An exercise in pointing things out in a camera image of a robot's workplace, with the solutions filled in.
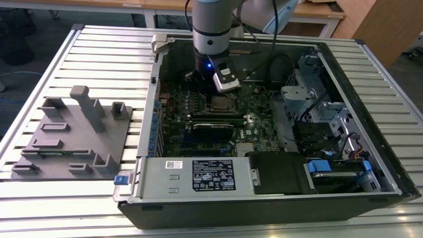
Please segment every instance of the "metal bracket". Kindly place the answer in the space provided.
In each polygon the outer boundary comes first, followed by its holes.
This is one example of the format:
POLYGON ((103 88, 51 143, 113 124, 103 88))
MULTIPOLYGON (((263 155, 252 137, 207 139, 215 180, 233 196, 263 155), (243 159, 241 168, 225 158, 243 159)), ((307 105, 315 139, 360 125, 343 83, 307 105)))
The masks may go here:
POLYGON ((306 101, 311 98, 307 89, 299 86, 281 87, 281 94, 283 97, 289 100, 306 101))
MULTIPOLYGON (((132 181, 133 177, 135 177, 135 171, 133 170, 131 170, 131 171, 120 171, 117 175, 128 176, 129 177, 129 181, 132 181)), ((125 196, 121 196, 120 189, 124 189, 125 186, 132 186, 132 185, 133 184, 129 183, 128 185, 116 185, 115 186, 113 195, 112 195, 112 198, 113 198, 115 202, 127 201, 129 199, 131 194, 128 193, 128 195, 125 194, 125 196)))
POLYGON ((259 177, 259 170, 257 169, 252 169, 251 170, 251 181, 252 181, 252 185, 255 187, 260 186, 260 177, 259 177))
POLYGON ((342 110, 347 110, 347 106, 344 103, 339 103, 339 102, 322 103, 318 107, 320 119, 331 120, 336 115, 339 115, 342 110))
POLYGON ((168 44, 175 40, 167 39, 167 34, 155 34, 151 40, 151 50, 155 54, 160 53, 168 48, 168 44))

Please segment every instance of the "wooden table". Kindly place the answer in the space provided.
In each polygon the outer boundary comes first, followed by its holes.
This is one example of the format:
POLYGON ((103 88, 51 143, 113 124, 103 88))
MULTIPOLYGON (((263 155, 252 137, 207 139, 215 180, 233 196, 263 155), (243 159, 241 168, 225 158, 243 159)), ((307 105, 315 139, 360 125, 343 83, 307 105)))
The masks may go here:
MULTIPOLYGON (((144 14, 147 28, 156 28, 157 15, 183 16, 184 5, 185 0, 0 0, 1 7, 144 14)), ((324 24, 320 37, 330 38, 346 16, 324 3, 304 2, 296 6, 289 22, 324 24)))
MULTIPOLYGON (((192 3, 188 6, 191 15, 192 3)), ((151 9, 152 15, 184 16, 185 0, 145 0, 143 8, 151 9)), ((304 2, 296 6, 294 17, 289 22, 324 24, 320 36, 330 38, 336 29, 339 21, 346 18, 344 12, 334 12, 326 3, 304 2)))

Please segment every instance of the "metal rail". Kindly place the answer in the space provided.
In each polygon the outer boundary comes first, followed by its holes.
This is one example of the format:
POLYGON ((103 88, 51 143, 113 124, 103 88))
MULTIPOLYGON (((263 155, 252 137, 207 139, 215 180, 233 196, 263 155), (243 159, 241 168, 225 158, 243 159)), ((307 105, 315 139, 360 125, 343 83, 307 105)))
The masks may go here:
MULTIPOLYGON (((37 109, 47 96, 68 97, 73 85, 87 85, 103 105, 124 101, 135 108, 121 171, 135 168, 139 136, 152 61, 155 33, 187 31, 85 26, 72 31, 44 77, 31 94, 20 117, 0 144, 0 237, 423 237, 423 198, 396 208, 371 211, 343 222, 280 226, 225 227, 200 230, 137 230, 113 202, 111 181, 8 182, 20 150, 29 142, 44 113, 37 109)), ((324 42, 334 52, 403 166, 423 192, 422 115, 394 79, 366 49, 352 40, 280 37, 324 42)), ((120 195, 129 195, 128 186, 120 195)))

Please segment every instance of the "gray carpet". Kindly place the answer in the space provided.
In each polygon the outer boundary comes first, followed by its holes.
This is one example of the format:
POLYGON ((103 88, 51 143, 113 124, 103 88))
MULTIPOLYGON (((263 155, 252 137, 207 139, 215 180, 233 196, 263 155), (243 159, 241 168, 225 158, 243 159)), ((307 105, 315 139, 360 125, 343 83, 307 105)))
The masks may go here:
MULTIPOLYGON (((35 71, 43 73, 75 23, 127 27, 133 27, 133 23, 136 23, 137 26, 144 26, 141 15, 60 11, 59 16, 59 20, 52 20, 47 10, 33 10, 32 20, 37 30, 33 35, 27 37, 27 42, 35 52, 35 59, 21 66, 9 66, 0 60, 1 72, 35 71)), ((164 17, 159 16, 157 26, 172 29, 185 28, 183 17, 169 20, 173 22, 172 24, 168 24, 164 17)), ((423 58, 410 61, 406 56, 399 57, 390 68, 390 73, 422 110, 423 58)), ((29 74, 11 74, 0 77, 1 83, 7 86, 7 90, 0 93, 0 99, 19 101, 19 103, 0 101, 0 137, 4 135, 23 106, 20 101, 25 101, 37 80, 39 76, 29 74)))

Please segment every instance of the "warning label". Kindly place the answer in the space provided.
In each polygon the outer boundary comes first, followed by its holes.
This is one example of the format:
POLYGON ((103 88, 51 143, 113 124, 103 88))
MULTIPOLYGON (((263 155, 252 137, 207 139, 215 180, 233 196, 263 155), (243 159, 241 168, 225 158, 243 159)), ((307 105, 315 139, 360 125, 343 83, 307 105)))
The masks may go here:
POLYGON ((193 160, 192 189, 196 192, 236 190, 232 160, 193 160))

